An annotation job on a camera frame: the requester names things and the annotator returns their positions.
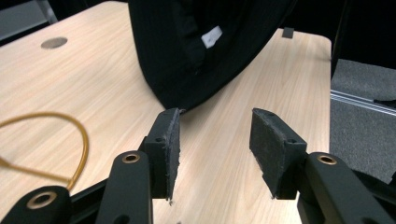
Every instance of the white tag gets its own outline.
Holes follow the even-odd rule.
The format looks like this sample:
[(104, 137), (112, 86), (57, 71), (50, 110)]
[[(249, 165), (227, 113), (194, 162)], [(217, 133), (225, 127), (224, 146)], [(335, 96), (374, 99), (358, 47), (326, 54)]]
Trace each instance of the white tag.
[(212, 48), (215, 46), (216, 41), (221, 37), (222, 31), (220, 27), (216, 26), (211, 31), (207, 32), (206, 34), (201, 36), (202, 41), (204, 41), (205, 47), (207, 49)]

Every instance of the dark background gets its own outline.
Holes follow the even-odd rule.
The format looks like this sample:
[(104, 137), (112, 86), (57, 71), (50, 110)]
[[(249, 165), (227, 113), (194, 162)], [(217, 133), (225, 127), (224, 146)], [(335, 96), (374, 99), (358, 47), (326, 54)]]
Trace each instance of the dark background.
[[(0, 0), (0, 9), (23, 2), (26, 0)], [(101, 2), (103, 0), (49, 0), (59, 21)], [(282, 27), (324, 35), (333, 43), (344, 3), (345, 0), (299, 0)], [(396, 1), (354, 0), (340, 58), (396, 69), (395, 29)]]

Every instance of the gray carpet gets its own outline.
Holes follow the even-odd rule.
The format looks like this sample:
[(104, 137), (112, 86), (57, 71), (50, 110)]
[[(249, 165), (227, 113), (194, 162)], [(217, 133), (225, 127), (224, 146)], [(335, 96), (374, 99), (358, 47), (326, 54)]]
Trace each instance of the gray carpet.
[[(396, 70), (340, 60), (332, 90), (396, 99)], [(386, 183), (396, 172), (396, 117), (332, 100), (330, 152)]]

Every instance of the light wood tabletop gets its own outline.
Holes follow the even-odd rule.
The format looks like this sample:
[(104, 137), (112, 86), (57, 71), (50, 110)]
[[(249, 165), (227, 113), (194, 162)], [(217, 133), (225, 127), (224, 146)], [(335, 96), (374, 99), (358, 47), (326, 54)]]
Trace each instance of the light wood tabletop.
[[(42, 49), (53, 37), (67, 43)], [(307, 143), (329, 150), (331, 42), (278, 30), (256, 59), (204, 104), (181, 116), (173, 204), (153, 201), (155, 223), (300, 223), (296, 201), (271, 199), (248, 147), (253, 107), (278, 114)], [(0, 48), (0, 120), (54, 111), (87, 129), (87, 165), (71, 194), (108, 177), (114, 158), (136, 150), (163, 107), (137, 61), (128, 6), (106, 2)], [(0, 156), (72, 176), (78, 130), (61, 119), (0, 129)], [(0, 218), (27, 192), (61, 185), (0, 167)]]

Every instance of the yellow cable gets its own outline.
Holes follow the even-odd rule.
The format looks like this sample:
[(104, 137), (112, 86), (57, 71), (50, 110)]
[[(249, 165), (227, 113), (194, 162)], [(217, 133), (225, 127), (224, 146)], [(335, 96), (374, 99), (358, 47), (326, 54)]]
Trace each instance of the yellow cable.
[(72, 117), (70, 117), (70, 116), (68, 116), (66, 114), (61, 114), (61, 113), (57, 113), (57, 112), (38, 112), (38, 113), (22, 115), (22, 116), (18, 116), (16, 118), (5, 120), (5, 121), (0, 123), (0, 128), (5, 127), (8, 124), (12, 124), (12, 123), (21, 121), (21, 120), (33, 119), (33, 118), (43, 118), (43, 117), (55, 117), (55, 118), (58, 118), (58, 119), (67, 120), (67, 121), (73, 123), (78, 128), (78, 130), (81, 132), (82, 144), (83, 144), (82, 156), (81, 156), (81, 160), (79, 162), (78, 168), (75, 171), (75, 173), (73, 174), (72, 178), (71, 179), (67, 179), (67, 178), (64, 178), (62, 176), (47, 174), (47, 173), (44, 173), (44, 172), (40, 172), (40, 171), (36, 171), (36, 170), (32, 170), (32, 169), (27, 169), (27, 168), (24, 168), (24, 167), (12, 165), (11, 163), (9, 163), (8, 161), (5, 161), (1, 157), (0, 157), (0, 165), (8, 167), (8, 168), (11, 168), (11, 169), (19, 170), (19, 171), (22, 171), (22, 172), (25, 172), (25, 173), (29, 173), (29, 174), (43, 175), (46, 178), (52, 178), (52, 179), (57, 179), (57, 180), (61, 180), (61, 181), (67, 181), (66, 188), (68, 190), (71, 190), (76, 185), (76, 182), (79, 179), (79, 177), (80, 177), (80, 175), (82, 173), (82, 170), (85, 167), (85, 163), (87, 162), (87, 158), (88, 158), (88, 149), (89, 149), (89, 145), (90, 145), (87, 131), (85, 130), (84, 126), (78, 120), (76, 120), (76, 119), (74, 119), (74, 118), (72, 118)]

